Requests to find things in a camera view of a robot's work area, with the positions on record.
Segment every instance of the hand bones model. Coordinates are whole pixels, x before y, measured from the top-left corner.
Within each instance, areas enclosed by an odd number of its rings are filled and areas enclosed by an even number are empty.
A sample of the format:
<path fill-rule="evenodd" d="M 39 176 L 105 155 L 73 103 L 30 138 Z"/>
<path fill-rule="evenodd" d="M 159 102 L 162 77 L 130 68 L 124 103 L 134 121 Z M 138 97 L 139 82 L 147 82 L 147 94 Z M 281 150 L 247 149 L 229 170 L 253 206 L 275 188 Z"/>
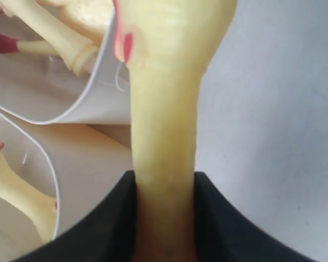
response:
<path fill-rule="evenodd" d="M 196 261 L 194 170 L 201 80 L 237 0 L 114 0 L 131 84 L 135 262 Z"/>
<path fill-rule="evenodd" d="M 42 5 L 58 9 L 58 18 Z M 24 41 L 0 35 L 0 53 L 58 55 L 81 76 L 91 71 L 113 14 L 112 0 L 0 0 L 0 14 L 17 16 L 44 40 Z"/>
<path fill-rule="evenodd" d="M 55 231 L 55 198 L 44 195 L 16 175 L 1 152 L 0 142 L 0 198 L 23 212 L 34 224 L 44 243 L 49 242 Z"/>

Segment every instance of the plastic bone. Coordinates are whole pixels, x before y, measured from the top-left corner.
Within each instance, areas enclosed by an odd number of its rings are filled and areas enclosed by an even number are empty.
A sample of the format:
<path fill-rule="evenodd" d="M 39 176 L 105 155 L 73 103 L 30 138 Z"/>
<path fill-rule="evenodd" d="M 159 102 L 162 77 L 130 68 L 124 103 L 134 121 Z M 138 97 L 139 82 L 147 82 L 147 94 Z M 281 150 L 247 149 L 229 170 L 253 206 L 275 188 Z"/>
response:
<path fill-rule="evenodd" d="M 111 0 L 36 0 L 38 4 L 58 8 L 58 18 L 72 30 L 91 39 L 100 46 L 113 14 Z M 0 35 L 0 53 L 28 52 L 40 55 L 59 55 L 59 52 L 48 41 L 26 41 L 3 37 Z M 96 53 L 82 61 L 83 69 L 91 71 Z"/>
<path fill-rule="evenodd" d="M 56 225 L 56 199 L 36 190 L 15 174 L 1 152 L 0 198 L 23 212 L 34 224 L 44 243 L 49 242 Z"/>
<path fill-rule="evenodd" d="M 13 13 L 51 44 L 76 75 L 98 53 L 97 45 L 49 13 L 35 0 L 0 0 L 3 10 Z"/>
<path fill-rule="evenodd" d="M 196 261 L 194 169 L 201 80 L 237 0 L 115 0 L 131 83 L 135 262 Z"/>

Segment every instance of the white table surface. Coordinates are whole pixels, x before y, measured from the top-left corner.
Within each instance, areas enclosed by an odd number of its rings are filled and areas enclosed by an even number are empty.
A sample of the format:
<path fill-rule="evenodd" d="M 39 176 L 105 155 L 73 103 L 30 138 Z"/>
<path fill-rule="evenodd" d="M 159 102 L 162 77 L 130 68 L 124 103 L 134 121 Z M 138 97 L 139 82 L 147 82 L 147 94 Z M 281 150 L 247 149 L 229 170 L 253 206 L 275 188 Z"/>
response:
<path fill-rule="evenodd" d="M 108 134 L 129 145 L 128 127 Z M 328 262 L 328 0 L 239 0 L 203 80 L 197 144 L 196 169 L 242 214 Z"/>

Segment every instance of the bone model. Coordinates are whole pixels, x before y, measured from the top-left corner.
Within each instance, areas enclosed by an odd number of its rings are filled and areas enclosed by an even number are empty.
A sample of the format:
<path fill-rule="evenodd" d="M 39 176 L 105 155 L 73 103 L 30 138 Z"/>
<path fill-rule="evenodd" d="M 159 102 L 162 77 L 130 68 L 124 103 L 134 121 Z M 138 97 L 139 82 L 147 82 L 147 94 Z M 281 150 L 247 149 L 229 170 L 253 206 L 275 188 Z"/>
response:
<path fill-rule="evenodd" d="M 55 231 L 55 198 L 36 190 L 16 175 L 1 152 L 0 142 L 0 198 L 23 212 L 34 224 L 44 243 L 49 242 Z"/>
<path fill-rule="evenodd" d="M 196 261 L 194 170 L 201 80 L 237 0 L 114 0 L 131 83 L 135 262 Z"/>
<path fill-rule="evenodd" d="M 42 5 L 58 9 L 58 18 Z M 17 16 L 43 39 L 26 41 L 0 34 L 0 53 L 61 56 L 81 76 L 93 63 L 113 14 L 111 0 L 0 0 L 0 14 Z"/>

